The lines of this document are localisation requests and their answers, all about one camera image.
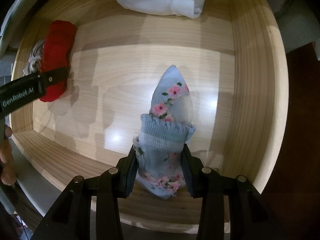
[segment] red sock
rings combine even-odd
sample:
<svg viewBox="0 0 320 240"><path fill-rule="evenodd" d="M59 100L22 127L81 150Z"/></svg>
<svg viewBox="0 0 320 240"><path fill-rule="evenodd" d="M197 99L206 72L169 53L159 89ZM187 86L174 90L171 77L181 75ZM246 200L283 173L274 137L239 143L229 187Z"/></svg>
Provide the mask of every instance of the red sock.
<svg viewBox="0 0 320 240"><path fill-rule="evenodd" d="M68 67L67 53L71 49L77 28L70 22L54 21L44 42L44 52L40 72L46 72L59 67ZM47 87L47 94L41 97L42 102L52 102L58 99L66 90L67 80Z"/></svg>

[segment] screw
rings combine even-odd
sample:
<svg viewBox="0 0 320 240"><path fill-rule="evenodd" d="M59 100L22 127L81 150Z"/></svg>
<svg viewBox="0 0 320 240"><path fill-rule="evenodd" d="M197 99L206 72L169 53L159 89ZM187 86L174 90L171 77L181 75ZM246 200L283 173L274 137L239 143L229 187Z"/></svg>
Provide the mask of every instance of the screw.
<svg viewBox="0 0 320 240"><path fill-rule="evenodd" d="M246 181L247 181L247 178L246 178L245 176L242 176L242 175L238 176L237 179L238 179L240 182L246 182Z"/></svg>
<svg viewBox="0 0 320 240"><path fill-rule="evenodd" d="M118 173L118 169L117 168L111 168L110 170L109 170L109 173L110 174L117 174Z"/></svg>
<svg viewBox="0 0 320 240"><path fill-rule="evenodd" d="M211 172L211 169L209 167L203 167L202 168L202 172L206 173L206 174L209 174Z"/></svg>
<svg viewBox="0 0 320 240"><path fill-rule="evenodd" d="M78 183L78 182L80 182L82 180L82 177L81 176L75 176L74 178L73 178L73 181L75 182L75 183Z"/></svg>

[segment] light blue sock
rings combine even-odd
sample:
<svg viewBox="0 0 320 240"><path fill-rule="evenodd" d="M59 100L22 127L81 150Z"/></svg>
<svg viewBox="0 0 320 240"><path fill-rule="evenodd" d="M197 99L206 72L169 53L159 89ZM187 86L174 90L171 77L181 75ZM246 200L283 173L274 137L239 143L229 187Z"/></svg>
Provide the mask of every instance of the light blue sock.
<svg viewBox="0 0 320 240"><path fill-rule="evenodd" d="M136 179L164 199L185 185L181 151L196 129L191 125L186 99L190 99L189 89L172 65L153 93L149 114L141 115L141 130L133 140L139 162Z"/></svg>

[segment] wooden bowl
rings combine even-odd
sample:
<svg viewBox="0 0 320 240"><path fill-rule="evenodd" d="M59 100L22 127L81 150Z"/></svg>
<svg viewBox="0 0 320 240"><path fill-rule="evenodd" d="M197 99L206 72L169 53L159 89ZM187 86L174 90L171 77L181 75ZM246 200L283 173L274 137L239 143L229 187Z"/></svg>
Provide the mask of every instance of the wooden bowl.
<svg viewBox="0 0 320 240"><path fill-rule="evenodd" d="M78 27L67 92L10 117L13 140L52 184L63 190L74 176L97 176L126 156L140 114L175 64L193 100L192 154L222 175L247 176L262 192L288 106L284 46L266 0L206 0L197 19L138 13L116 0L49 0L24 33L13 79L57 19ZM201 199L179 190L163 200L136 184L119 210L124 223L196 233Z"/></svg>

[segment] human hand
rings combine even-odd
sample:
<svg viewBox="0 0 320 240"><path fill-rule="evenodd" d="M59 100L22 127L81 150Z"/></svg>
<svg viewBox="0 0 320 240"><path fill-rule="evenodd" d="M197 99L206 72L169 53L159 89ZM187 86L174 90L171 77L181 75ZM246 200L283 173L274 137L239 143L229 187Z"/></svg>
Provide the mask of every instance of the human hand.
<svg viewBox="0 0 320 240"><path fill-rule="evenodd" d="M12 135L12 130L7 125L4 127L4 135L5 139L2 145L0 145L0 160L3 163L1 181L5 185L13 185L16 182L16 173L13 165L12 148L8 140Z"/></svg>

